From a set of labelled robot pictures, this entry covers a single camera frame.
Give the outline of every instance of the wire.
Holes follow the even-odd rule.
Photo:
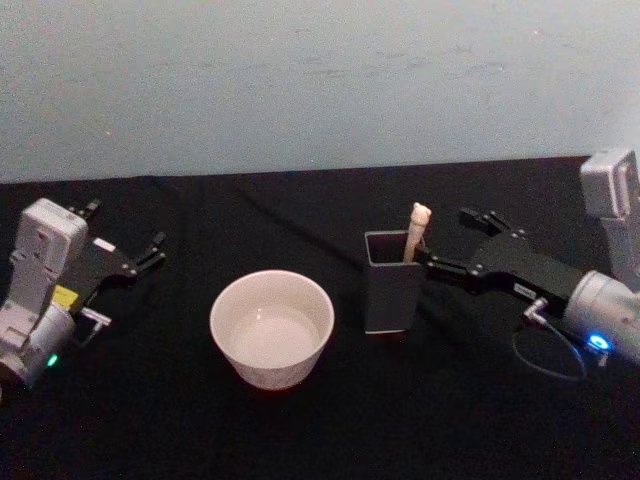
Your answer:
[[[548,375],[548,376],[553,377],[553,378],[558,378],[560,380],[567,380],[567,381],[570,381],[570,382],[579,382],[579,381],[584,380],[585,378],[587,378],[587,367],[585,366],[584,360],[582,359],[582,355],[580,355],[580,352],[578,351],[578,349],[573,346],[573,344],[567,339],[567,337],[565,337],[557,328],[555,328],[553,325],[551,325],[548,322],[546,322],[544,324],[544,328],[546,328],[551,333],[553,333],[556,337],[558,337],[562,341],[562,343],[566,347],[569,348],[569,350],[573,354],[574,358],[577,360],[578,365],[580,366],[580,375],[566,375],[564,373],[560,373],[560,372],[557,372],[555,370],[550,370],[548,368],[541,367],[540,365],[537,365],[537,364],[533,363],[532,361],[528,360],[527,358],[525,358],[524,355],[522,355],[520,353],[520,351],[518,350],[518,338],[520,336],[520,333],[525,328],[526,327],[522,327],[522,328],[516,329],[516,331],[513,332],[513,337],[511,339],[511,345],[513,347],[513,353],[516,355],[516,357],[518,357],[518,359],[520,359],[521,362],[523,362],[528,367],[531,367],[532,369],[534,369],[534,370],[536,370],[536,371],[538,371],[540,373],[543,373],[543,374]]]

